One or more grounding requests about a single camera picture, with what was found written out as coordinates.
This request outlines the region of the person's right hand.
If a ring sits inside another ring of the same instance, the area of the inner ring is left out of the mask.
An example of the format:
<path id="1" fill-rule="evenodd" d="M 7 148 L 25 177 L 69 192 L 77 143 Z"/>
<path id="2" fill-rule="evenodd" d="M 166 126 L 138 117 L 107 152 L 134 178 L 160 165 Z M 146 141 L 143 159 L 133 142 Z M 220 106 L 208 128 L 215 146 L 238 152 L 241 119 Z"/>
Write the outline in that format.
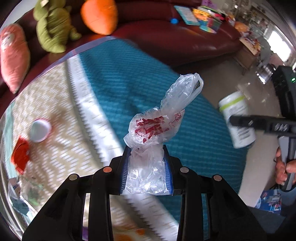
<path id="1" fill-rule="evenodd" d="M 275 162 L 275 181 L 279 185 L 284 185 L 288 173 L 295 173 L 296 171 L 296 160 L 292 160 L 285 164 L 281 158 L 280 147 L 278 147 L 275 154 Z"/>

